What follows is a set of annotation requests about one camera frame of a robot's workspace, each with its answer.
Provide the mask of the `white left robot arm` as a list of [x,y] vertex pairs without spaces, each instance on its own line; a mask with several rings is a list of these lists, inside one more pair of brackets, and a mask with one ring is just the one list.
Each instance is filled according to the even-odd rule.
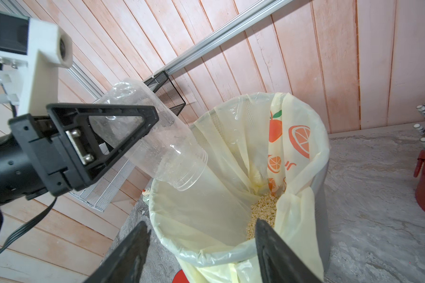
[[[142,122],[103,153],[91,117],[140,117]],[[8,121],[0,137],[0,206],[45,193],[61,196],[96,183],[158,123],[154,106],[55,103],[46,116],[24,114]]]

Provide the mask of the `red lidded oatmeal jar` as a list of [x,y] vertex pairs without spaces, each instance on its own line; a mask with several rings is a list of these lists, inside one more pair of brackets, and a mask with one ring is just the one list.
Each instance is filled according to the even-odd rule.
[[144,82],[134,79],[121,81],[96,103],[154,106],[159,116],[158,122],[125,156],[149,176],[179,191],[189,189],[200,178],[208,154],[188,126]]

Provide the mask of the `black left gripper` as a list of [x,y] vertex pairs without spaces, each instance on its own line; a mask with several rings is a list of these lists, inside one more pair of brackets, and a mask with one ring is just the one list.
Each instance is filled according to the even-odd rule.
[[47,112],[8,125],[53,196],[95,184],[159,122],[154,106],[57,103]]

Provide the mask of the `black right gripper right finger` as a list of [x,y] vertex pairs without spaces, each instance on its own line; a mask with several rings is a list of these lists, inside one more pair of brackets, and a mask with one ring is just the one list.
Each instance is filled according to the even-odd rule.
[[264,220],[258,219],[255,241],[263,283],[320,283],[321,280]]

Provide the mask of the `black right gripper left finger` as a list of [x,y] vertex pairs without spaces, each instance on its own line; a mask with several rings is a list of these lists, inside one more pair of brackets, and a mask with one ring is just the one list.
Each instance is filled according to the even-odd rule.
[[85,283],[138,283],[150,246],[151,230],[142,221]]

